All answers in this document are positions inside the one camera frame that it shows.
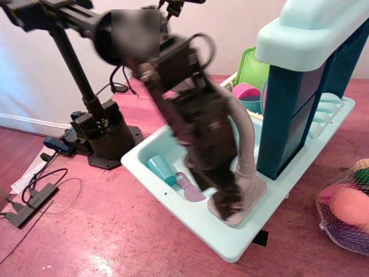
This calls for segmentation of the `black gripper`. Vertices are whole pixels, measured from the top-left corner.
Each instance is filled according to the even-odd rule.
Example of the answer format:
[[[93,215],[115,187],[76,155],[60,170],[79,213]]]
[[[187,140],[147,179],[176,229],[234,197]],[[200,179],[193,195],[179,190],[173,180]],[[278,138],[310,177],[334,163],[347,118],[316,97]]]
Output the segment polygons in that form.
[[[220,87],[204,72],[191,77],[193,85],[177,97],[163,98],[164,86],[158,72],[148,63],[138,68],[156,106],[177,142],[187,150],[185,165],[201,190],[215,187],[212,199],[223,220],[244,208],[242,192],[230,170],[237,155],[228,100]]]

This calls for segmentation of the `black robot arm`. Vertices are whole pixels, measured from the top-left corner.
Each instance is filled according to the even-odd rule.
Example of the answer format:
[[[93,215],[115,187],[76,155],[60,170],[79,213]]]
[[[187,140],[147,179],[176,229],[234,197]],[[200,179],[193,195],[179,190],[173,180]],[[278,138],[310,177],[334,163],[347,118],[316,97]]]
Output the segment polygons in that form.
[[[185,164],[213,195],[224,220],[245,211],[240,182],[230,170],[238,150],[229,121],[232,95],[208,79],[191,39],[168,33],[169,17],[147,6],[132,14],[97,14],[91,1],[2,1],[9,20],[24,31],[45,30],[53,37],[80,92],[87,113],[74,124],[100,160],[117,161],[134,146],[118,105],[101,103],[66,36],[67,29],[89,38],[98,55],[114,66],[127,66],[140,80],[177,142],[186,148]]]

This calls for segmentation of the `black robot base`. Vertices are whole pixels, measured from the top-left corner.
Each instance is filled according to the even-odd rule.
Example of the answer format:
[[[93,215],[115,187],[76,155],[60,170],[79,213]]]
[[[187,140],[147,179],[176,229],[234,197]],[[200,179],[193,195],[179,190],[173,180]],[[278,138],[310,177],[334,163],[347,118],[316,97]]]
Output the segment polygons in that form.
[[[86,139],[91,146],[92,153],[88,155],[88,163],[107,170],[120,166],[122,156],[144,140],[141,130],[127,125],[117,102],[109,99],[101,103],[93,93],[66,32],[55,25],[51,28],[50,35],[62,54],[87,109],[71,125],[77,135]]]

